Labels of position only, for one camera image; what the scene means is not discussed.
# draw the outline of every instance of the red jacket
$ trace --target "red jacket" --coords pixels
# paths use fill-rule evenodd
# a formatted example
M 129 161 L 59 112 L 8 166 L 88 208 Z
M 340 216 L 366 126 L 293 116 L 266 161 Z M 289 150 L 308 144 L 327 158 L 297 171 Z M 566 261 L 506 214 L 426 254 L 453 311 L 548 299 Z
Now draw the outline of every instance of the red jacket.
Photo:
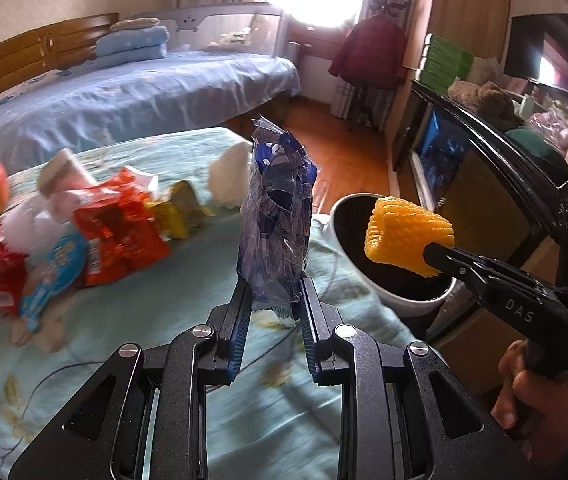
M 328 72 L 354 86 L 394 89 L 406 78 L 405 49 L 404 31 L 384 14 L 376 14 L 355 25 Z

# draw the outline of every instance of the yellow snack package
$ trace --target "yellow snack package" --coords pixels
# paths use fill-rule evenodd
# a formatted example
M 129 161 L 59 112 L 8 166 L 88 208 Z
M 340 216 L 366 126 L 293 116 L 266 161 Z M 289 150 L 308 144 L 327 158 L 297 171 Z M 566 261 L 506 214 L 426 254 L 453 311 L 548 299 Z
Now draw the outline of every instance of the yellow snack package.
M 369 260 L 430 278 L 440 273 L 427 265 L 422 256 L 424 247 L 432 242 L 446 247 L 455 245 L 453 226 L 448 220 L 394 196 L 375 202 L 364 241 Z
M 157 221 L 158 230 L 171 238 L 186 240 L 202 225 L 204 213 L 195 192 L 186 180 L 171 186 L 166 202 L 150 202 L 146 207 Z

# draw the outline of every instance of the television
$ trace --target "television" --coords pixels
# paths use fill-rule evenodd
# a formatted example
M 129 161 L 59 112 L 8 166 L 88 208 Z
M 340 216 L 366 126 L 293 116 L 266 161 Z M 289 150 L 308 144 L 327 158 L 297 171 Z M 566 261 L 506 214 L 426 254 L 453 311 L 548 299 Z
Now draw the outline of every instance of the television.
M 568 93 L 568 14 L 515 16 L 504 73 Z

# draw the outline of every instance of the blue bedsheet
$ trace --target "blue bedsheet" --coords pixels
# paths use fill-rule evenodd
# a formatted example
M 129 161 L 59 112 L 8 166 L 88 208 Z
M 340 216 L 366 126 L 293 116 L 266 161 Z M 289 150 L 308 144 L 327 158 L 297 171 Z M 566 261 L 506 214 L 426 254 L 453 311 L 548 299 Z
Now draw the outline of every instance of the blue bedsheet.
M 62 148 L 215 126 L 299 88 L 288 60 L 235 52 L 170 52 L 81 70 L 0 105 L 0 160 L 13 174 Z
M 208 165 L 243 141 L 224 128 L 138 139 L 78 156 L 99 181 L 131 164 L 159 173 L 165 189 L 185 178 L 208 203 Z M 11 177 L 11 204 L 34 190 L 39 169 Z M 322 301 L 334 304 L 344 322 L 378 341 L 404 346 L 413 340 L 394 312 L 366 286 L 315 215 L 306 272 Z M 171 254 L 118 282 L 77 292 L 64 315 L 68 346 L 46 354 L 32 344 L 10 344 L 0 319 L 0 478 L 18 455 L 118 346 L 144 348 L 170 342 L 204 322 L 226 303 L 237 281 L 238 210 L 218 210 L 189 240 L 171 243 Z M 272 312 L 255 312 L 232 386 L 206 397 L 208 471 L 211 480 L 334 480 L 337 475 L 341 394 L 318 387 L 308 372 L 295 330 Z M 51 472 L 51 480 L 56 478 Z M 148 478 L 148 465 L 143 478 Z

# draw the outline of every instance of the metal screw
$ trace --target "metal screw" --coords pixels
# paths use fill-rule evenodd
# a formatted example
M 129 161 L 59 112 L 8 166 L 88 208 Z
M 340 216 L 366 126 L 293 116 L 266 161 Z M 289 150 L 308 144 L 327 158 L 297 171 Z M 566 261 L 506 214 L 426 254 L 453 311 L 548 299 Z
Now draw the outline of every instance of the metal screw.
M 208 337 L 213 333 L 213 329 L 208 325 L 197 325 L 193 327 L 192 334 L 195 337 Z
M 335 327 L 335 333 L 342 339 L 353 337 L 357 331 L 351 325 L 338 325 Z
M 419 355 L 420 357 L 424 357 L 427 353 L 429 353 L 429 346 L 421 341 L 411 343 L 408 348 L 411 349 L 411 352 L 415 355 Z
M 133 357 L 136 353 L 138 353 L 138 347 L 136 347 L 133 343 L 126 343 L 120 347 L 118 352 L 120 357 Z

